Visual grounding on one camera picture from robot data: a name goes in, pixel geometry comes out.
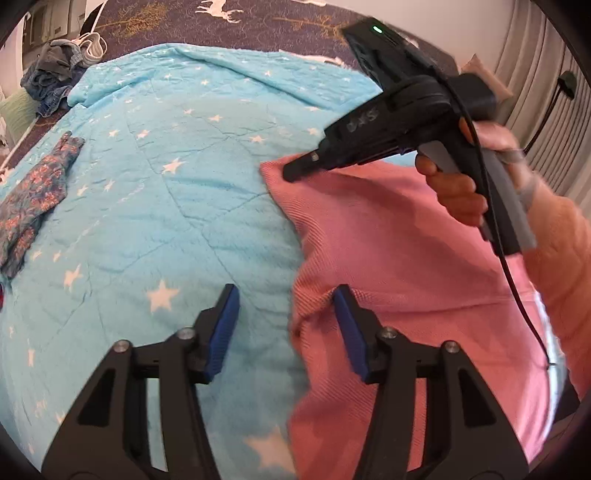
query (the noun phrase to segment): pillow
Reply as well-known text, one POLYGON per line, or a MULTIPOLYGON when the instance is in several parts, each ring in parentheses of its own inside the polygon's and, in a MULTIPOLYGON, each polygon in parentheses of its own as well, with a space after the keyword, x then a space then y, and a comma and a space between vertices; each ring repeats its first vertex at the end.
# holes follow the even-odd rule
POLYGON ((478 56, 474 55, 468 63, 462 67, 462 73, 474 73, 478 75, 484 83, 488 85, 493 93, 496 95, 499 103, 511 98, 513 92, 510 91, 503 83, 495 77, 495 74, 487 69, 478 56))
POLYGON ((7 133, 17 144, 37 117, 39 102, 33 100, 24 88, 0 102, 0 116, 4 118, 7 133))

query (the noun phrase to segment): cable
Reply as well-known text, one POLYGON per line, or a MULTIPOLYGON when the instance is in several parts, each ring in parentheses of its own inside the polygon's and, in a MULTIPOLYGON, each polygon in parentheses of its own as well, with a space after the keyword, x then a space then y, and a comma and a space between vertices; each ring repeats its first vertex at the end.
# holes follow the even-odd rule
POLYGON ((544 114, 544 118, 542 119, 540 126, 538 127, 537 131, 535 132, 535 134, 532 137, 532 139, 530 140, 530 142, 523 149, 523 153, 525 155, 527 155, 528 152, 531 150, 531 147, 534 146, 535 141, 538 140, 538 137, 540 136, 540 134, 542 133, 542 130, 546 126, 546 122, 550 118, 550 115, 552 114, 552 110, 554 110, 554 107, 556 106, 556 102, 558 102, 558 97, 560 97, 560 92, 561 92, 560 85, 557 83, 556 88, 554 89, 554 93, 552 94, 553 95, 552 101, 548 105, 548 109, 546 110, 546 113, 544 114))
POLYGON ((544 344, 544 341, 542 340, 542 338, 540 337, 540 334, 535 329, 533 323, 531 323, 531 319, 530 319, 529 315, 527 315, 527 311, 523 305, 523 302, 521 301, 521 298, 519 296, 519 292, 517 291, 517 287, 515 286, 515 282, 513 281, 511 271, 509 270, 509 265, 507 264, 507 260, 505 258, 505 253, 503 252, 503 245, 501 244, 501 234, 499 233, 499 226, 496 222, 495 209, 494 209, 494 205, 493 205, 492 199, 491 199, 491 185, 490 185, 490 181, 489 181, 489 177, 488 177, 488 172, 486 171, 486 166, 484 163, 484 155, 482 153, 482 146, 480 144, 480 139, 478 138, 478 134, 476 133, 476 128, 474 127, 474 122, 472 121, 472 117, 470 116, 470 113, 468 112, 466 106, 462 102, 462 99, 457 94, 457 92, 454 90, 454 88, 450 85, 450 83, 447 81, 447 79, 435 67, 432 67, 432 71, 434 72, 434 75, 435 75, 435 78, 437 79, 437 81, 439 83, 441 83, 441 85, 443 85, 446 88, 446 90, 452 96, 453 100, 456 102, 458 108, 460 109, 462 116, 466 120, 466 123, 468 125, 468 129, 470 130, 470 135, 474 139, 474 146, 476 147, 476 156, 478 157, 478 164, 480 167, 480 172, 482 173, 482 178, 484 180, 484 194, 485 194, 486 201, 488 202, 488 205, 489 205, 489 212, 491 214, 491 219, 492 219, 492 225, 489 225, 489 229, 491 230, 491 234, 492 234, 494 241, 496 242, 498 249, 499 249, 499 261, 501 262, 501 267, 503 268, 503 273, 505 274, 505 278, 507 279, 507 283, 509 284, 509 288, 511 289, 511 293, 513 294, 513 297, 514 297, 515 302, 517 304, 517 308, 519 308, 519 311, 521 312, 523 319, 527 323, 527 326, 530 328, 531 333, 533 333, 535 339, 538 340, 538 343, 540 344, 540 347, 542 348, 544 355, 546 357, 546 361, 548 363, 547 368, 549 368, 551 365, 555 365, 555 364, 550 362, 550 357, 548 355, 548 350, 546 350, 546 346, 544 344))

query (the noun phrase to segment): clothing pile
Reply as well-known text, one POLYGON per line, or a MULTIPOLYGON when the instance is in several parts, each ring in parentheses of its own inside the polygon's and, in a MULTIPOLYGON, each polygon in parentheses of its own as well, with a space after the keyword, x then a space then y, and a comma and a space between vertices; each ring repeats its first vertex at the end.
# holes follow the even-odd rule
POLYGON ((77 40, 53 40, 43 46, 35 63, 21 79, 21 86, 39 102, 37 113, 48 117, 55 113, 72 87, 91 65, 101 61, 107 45, 98 33, 77 40))

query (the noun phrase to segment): cushion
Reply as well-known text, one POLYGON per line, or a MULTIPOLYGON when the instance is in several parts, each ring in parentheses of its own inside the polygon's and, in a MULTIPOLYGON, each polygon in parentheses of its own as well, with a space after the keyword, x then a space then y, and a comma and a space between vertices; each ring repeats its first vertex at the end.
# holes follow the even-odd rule
POLYGON ((7 133, 16 144, 36 118, 39 102, 33 100, 24 88, 0 102, 0 116, 4 118, 7 133))

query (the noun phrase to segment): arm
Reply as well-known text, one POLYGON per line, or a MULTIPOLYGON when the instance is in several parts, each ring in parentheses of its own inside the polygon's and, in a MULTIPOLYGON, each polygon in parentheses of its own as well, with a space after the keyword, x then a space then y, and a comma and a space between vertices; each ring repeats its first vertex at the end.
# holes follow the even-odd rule
POLYGON ((583 398, 591 387, 591 225, 571 200, 541 181, 528 219, 538 247, 524 253, 525 267, 583 398))
MULTIPOLYGON (((512 160, 505 165, 518 192, 523 192, 528 220, 538 246, 524 253, 525 267, 542 295, 554 333, 566 354, 571 381, 579 397, 591 387, 591 225, 569 199, 556 196, 526 165, 519 144, 506 128, 491 122, 477 123, 483 148, 512 160)), ((470 139, 465 122, 461 130, 470 139)), ((479 226, 488 205, 475 193, 472 179, 444 174, 428 158, 417 156, 417 170, 452 217, 479 226)))

